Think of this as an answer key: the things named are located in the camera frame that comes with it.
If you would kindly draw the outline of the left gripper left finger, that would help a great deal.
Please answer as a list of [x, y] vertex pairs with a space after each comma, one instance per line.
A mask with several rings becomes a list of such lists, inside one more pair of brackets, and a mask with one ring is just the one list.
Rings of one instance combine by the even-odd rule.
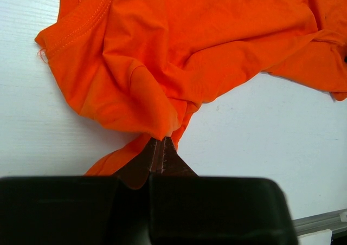
[[150, 244], [147, 180], [159, 142], [111, 176], [4, 177], [1, 244]]

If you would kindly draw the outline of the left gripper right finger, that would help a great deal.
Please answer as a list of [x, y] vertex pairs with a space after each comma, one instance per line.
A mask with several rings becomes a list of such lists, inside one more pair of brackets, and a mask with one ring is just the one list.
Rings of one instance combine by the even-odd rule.
[[152, 244], [297, 244], [286, 198], [267, 178], [196, 175], [171, 138], [151, 139]]

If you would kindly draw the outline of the orange t-shirt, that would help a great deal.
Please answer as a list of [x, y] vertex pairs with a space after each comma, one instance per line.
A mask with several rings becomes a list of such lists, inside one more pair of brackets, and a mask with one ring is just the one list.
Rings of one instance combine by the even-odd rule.
[[177, 145], [259, 72], [346, 98], [346, 0], [60, 0], [35, 42], [78, 115], [138, 133], [89, 176], [146, 177], [132, 159], [151, 138]]

